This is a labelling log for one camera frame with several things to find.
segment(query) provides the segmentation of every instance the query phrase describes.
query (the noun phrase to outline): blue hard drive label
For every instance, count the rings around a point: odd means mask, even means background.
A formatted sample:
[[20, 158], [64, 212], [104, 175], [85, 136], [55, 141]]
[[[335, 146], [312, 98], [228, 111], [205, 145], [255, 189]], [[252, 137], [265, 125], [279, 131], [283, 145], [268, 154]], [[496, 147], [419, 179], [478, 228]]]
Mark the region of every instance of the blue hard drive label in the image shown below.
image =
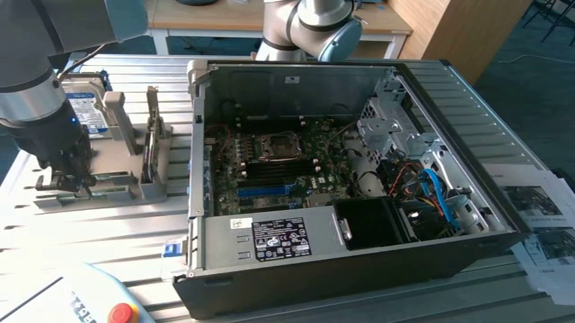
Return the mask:
[[108, 124], [101, 111], [97, 109], [99, 103], [95, 94], [89, 92], [67, 93], [65, 97], [71, 101], [80, 123], [88, 128], [89, 138], [103, 137], [103, 133], [108, 131]]
[[65, 94], [67, 99], [93, 99], [95, 95], [93, 93], [85, 92], [85, 93], [67, 93]]

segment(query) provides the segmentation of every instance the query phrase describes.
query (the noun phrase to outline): motherboard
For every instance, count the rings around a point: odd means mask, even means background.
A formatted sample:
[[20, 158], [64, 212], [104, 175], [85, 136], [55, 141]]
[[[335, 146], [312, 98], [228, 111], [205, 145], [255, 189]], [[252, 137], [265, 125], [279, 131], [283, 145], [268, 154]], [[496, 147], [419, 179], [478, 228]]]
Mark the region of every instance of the motherboard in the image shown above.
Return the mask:
[[213, 215], [320, 207], [354, 196], [343, 127], [329, 118], [208, 126]]

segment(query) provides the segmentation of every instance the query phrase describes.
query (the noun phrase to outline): motherboard chip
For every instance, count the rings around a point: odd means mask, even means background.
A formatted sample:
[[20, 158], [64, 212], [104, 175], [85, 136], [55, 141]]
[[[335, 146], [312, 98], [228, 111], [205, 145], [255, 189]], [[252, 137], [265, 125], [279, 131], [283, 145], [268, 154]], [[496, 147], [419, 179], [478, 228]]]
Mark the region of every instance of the motherboard chip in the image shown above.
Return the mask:
[[307, 198], [307, 207], [324, 207], [329, 201], [329, 193], [312, 193]]

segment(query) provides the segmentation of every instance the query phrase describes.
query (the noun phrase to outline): slotted metal surface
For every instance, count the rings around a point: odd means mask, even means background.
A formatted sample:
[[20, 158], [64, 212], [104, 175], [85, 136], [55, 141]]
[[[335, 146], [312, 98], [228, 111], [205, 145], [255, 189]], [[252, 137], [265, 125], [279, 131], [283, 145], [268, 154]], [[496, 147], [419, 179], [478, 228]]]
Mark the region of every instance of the slotted metal surface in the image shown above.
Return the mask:
[[[68, 259], [96, 265], [124, 282], [159, 322], [192, 322], [169, 283], [159, 278], [161, 245], [187, 234], [191, 102], [185, 66], [193, 57], [99, 55], [83, 71], [105, 69], [125, 93], [133, 123], [147, 120], [144, 92], [159, 87], [160, 111], [172, 125], [169, 198], [164, 203], [35, 215], [27, 207], [1, 212], [0, 314], [16, 291], [41, 285], [41, 277]], [[436, 61], [407, 62], [478, 157], [484, 162], [535, 163], [514, 134]], [[20, 153], [0, 188], [4, 202], [27, 204], [36, 161]], [[512, 255], [478, 261], [454, 278], [340, 297], [209, 322], [575, 322], [575, 308], [555, 306], [527, 285]]]

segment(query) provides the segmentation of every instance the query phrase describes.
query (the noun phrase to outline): open computer tower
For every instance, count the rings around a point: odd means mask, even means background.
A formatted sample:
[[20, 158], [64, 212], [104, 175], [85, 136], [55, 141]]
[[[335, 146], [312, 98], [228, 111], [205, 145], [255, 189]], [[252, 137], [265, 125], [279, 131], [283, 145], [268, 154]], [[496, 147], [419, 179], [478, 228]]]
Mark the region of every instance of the open computer tower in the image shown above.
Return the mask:
[[454, 276], [528, 233], [400, 63], [195, 60], [192, 318]]

